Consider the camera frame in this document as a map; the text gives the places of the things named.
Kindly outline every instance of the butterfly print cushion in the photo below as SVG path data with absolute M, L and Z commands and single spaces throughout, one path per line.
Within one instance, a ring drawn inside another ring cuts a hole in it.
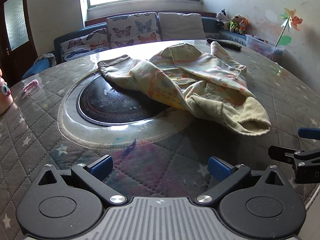
M 156 13 L 137 13 L 107 19 L 111 48 L 160 41 Z
M 65 41 L 61 43 L 60 48 L 63 62 L 107 50 L 107 29 L 98 29 L 86 36 Z

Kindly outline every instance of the pinwheel stick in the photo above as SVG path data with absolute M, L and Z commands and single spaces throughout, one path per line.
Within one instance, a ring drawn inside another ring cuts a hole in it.
M 276 43 L 276 45 L 275 45 L 275 47 L 278 45 L 278 43 L 279 43 L 279 41 L 280 41 L 280 39 L 281 39 L 281 37 L 282 37 L 282 35 L 283 35 L 283 33 L 284 33 L 284 30 L 285 30 L 285 28 L 287 27 L 287 25 L 289 24 L 289 18 L 288 18 L 288 20 L 287 20 L 287 23 L 285 24 L 285 26 L 284 26 L 284 28 L 283 28 L 283 30 L 282 30 L 282 32 L 281 32 L 281 34 L 280 34 L 280 37 L 279 37 L 279 39 L 278 39 L 278 41 L 277 41 L 277 43 Z

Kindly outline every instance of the purple stain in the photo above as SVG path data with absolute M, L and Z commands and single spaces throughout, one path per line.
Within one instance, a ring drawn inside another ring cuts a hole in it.
M 122 153 L 122 156 L 128 156 L 130 152 L 133 151 L 133 149 L 135 148 L 136 146 L 136 139 L 134 139 L 133 143 L 127 148 L 124 150 L 124 152 Z

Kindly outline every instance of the plastic storage bin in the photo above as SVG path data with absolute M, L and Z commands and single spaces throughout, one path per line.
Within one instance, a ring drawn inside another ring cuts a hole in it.
M 252 49 L 259 54 L 271 59 L 272 61 L 279 63 L 280 57 L 284 52 L 284 48 L 272 46 L 271 44 L 260 41 L 248 34 L 246 34 L 246 36 L 246 46 L 249 49 Z

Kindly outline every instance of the black round turntable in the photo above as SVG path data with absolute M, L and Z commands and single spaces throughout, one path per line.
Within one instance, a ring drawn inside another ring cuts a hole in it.
M 140 91 L 123 89 L 99 76 L 80 92 L 76 108 L 85 120 L 111 126 L 151 118 L 169 106 L 147 97 Z

